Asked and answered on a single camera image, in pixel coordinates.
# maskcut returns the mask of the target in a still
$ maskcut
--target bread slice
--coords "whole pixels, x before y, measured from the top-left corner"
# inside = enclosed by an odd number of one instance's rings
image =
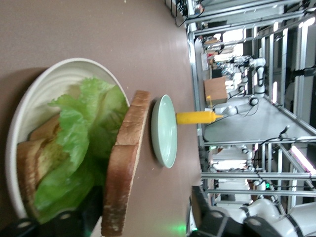
[[[17,146],[17,174],[20,192],[27,213],[37,217],[34,207],[35,192],[42,178],[55,169],[69,154],[62,151],[62,146],[55,142],[59,127],[58,116],[36,129],[33,140],[21,142]]]
[[[101,224],[101,234],[105,237],[123,234],[149,106],[150,93],[137,91],[112,148]]]
[[[42,126],[35,129],[31,135],[29,140],[37,140],[41,138],[53,138],[57,135],[57,132],[60,130],[59,127],[59,114],[53,116],[47,122],[45,122]]]

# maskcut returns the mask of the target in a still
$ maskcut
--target yellow bottle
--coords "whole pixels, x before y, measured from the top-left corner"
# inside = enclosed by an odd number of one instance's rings
[[[212,111],[197,111],[177,113],[176,119],[178,124],[192,124],[192,123],[211,123],[217,118],[222,118],[222,115],[217,115]]]

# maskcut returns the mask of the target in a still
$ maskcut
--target lettuce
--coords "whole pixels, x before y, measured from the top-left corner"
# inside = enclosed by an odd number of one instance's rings
[[[35,207],[41,223],[77,207],[94,185],[104,185],[111,149],[128,109],[117,85],[96,78],[83,80],[78,98],[65,94],[49,105],[61,109],[56,142],[69,157],[39,184]]]

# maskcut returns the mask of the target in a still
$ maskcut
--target aluminum frame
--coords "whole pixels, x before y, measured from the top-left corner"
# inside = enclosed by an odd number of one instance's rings
[[[269,98],[273,95],[273,54],[274,54],[274,34],[269,36]]]
[[[285,97],[285,76],[286,76],[286,56],[287,56],[287,34],[288,28],[283,30],[282,37],[282,66],[281,66],[281,97],[280,103],[284,107],[284,97]]]
[[[238,13],[244,13],[247,11],[254,11],[258,9],[263,9],[267,7],[273,7],[274,5],[285,5],[285,4],[292,4],[292,3],[297,3],[300,2],[299,0],[279,0],[279,1],[267,1],[267,0],[262,0],[262,1],[254,1],[254,2],[249,2],[246,4],[241,4],[237,6],[232,6],[232,7],[226,7],[223,9],[215,10],[215,11],[208,11],[205,13],[202,13],[200,17],[188,17],[186,20],[186,23],[193,23],[193,22],[199,22],[199,21],[208,21],[214,18],[219,18],[223,16],[230,16]]]
[[[251,29],[254,26],[260,27],[260,26],[266,26],[266,25],[273,25],[275,21],[284,21],[284,20],[290,20],[293,18],[298,18],[298,17],[303,16],[303,14],[304,14],[304,11],[300,10],[297,12],[285,13],[285,14],[277,15],[277,16],[258,18],[253,21],[243,21],[239,23],[227,24],[225,26],[212,27],[212,28],[204,29],[204,30],[196,30],[194,31],[194,34],[196,36],[201,36],[201,35],[221,32],[221,31],[236,30],[240,28]]]
[[[265,195],[265,196],[298,196],[298,197],[316,197],[316,192],[313,191],[260,191],[260,190],[230,190],[230,189],[213,189],[206,190],[208,194],[247,194],[247,195]]]
[[[306,46],[307,46],[307,33],[308,26],[303,24],[302,28],[298,29],[297,51],[299,51],[299,57],[296,57],[296,69],[305,68],[306,62]],[[302,105],[304,97],[304,75],[295,78],[295,94],[294,94],[294,114],[298,117],[302,117]]]
[[[201,179],[270,179],[270,180],[313,180],[316,181],[316,175],[309,173],[281,173],[281,172],[261,172],[259,174],[252,172],[202,172]]]
[[[189,59],[191,65],[191,73],[192,73],[192,80],[193,80],[193,90],[194,90],[194,101],[195,101],[195,110],[201,110],[201,104],[199,100],[199,89],[198,89],[198,72],[197,72],[197,64],[196,64],[196,53],[195,53],[195,46],[194,46],[194,34],[188,33],[188,45],[189,45]],[[202,131],[202,125],[199,123],[197,124],[197,133]],[[198,145],[203,146],[204,140],[203,136],[198,136]]]

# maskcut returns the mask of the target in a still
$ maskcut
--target brown table surface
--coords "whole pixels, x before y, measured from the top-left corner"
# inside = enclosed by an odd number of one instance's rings
[[[92,59],[115,75],[129,100],[147,90],[153,100],[168,94],[176,112],[194,110],[186,32],[163,0],[2,0],[0,16],[0,229],[17,218],[4,172],[9,125],[46,68]],[[176,162],[167,169],[153,154],[150,118],[123,236],[183,237],[191,185],[200,179],[196,127],[178,126]]]

